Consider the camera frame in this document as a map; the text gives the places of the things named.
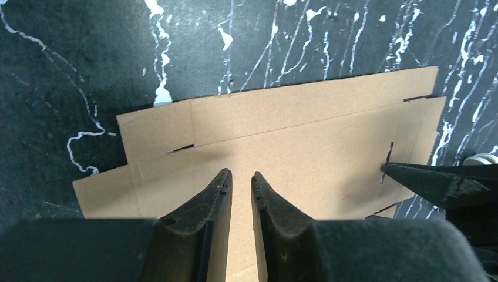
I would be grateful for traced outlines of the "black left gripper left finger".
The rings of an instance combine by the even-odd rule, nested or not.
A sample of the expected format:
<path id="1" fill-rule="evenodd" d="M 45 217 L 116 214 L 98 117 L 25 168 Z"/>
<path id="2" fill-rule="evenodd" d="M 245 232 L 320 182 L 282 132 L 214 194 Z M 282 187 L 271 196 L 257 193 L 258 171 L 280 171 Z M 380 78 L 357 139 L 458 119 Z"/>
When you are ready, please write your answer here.
<path id="1" fill-rule="evenodd" d="M 2 281 L 224 281 L 232 174 L 159 219 L 37 219 L 1 236 Z"/>

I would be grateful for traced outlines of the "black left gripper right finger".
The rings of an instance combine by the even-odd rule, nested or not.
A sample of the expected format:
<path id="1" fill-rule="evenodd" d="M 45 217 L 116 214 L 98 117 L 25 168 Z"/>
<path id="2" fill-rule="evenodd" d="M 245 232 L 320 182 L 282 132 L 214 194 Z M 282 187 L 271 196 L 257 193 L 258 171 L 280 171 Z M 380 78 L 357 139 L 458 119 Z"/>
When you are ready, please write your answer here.
<path id="1" fill-rule="evenodd" d="M 260 281 L 488 281 L 470 244 L 443 220 L 315 220 L 251 179 Z"/>

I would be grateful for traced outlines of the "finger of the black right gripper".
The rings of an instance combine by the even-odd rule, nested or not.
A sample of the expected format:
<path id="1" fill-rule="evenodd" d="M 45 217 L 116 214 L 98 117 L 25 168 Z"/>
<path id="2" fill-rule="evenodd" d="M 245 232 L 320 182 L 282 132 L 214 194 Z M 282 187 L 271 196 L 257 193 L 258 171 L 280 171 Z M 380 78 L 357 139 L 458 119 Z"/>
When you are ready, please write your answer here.
<path id="1" fill-rule="evenodd" d="M 490 281 L 497 281 L 497 203 L 447 210 L 445 218 L 467 238 Z"/>
<path id="2" fill-rule="evenodd" d="M 445 210 L 497 201 L 497 165 L 424 166 L 387 163 L 381 171 Z"/>

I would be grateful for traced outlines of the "brown cardboard box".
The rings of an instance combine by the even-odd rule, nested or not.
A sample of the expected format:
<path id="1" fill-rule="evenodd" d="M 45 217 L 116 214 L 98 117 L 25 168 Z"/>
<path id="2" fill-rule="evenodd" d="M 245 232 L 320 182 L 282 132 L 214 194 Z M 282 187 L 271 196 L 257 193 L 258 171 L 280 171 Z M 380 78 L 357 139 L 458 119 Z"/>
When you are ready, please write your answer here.
<path id="1" fill-rule="evenodd" d="M 175 102 L 119 115 L 127 165 L 77 180 L 87 218 L 161 217 L 228 168 L 225 281 L 257 281 L 251 178 L 315 219 L 363 219 L 413 193 L 381 166 L 427 164 L 435 66 Z"/>

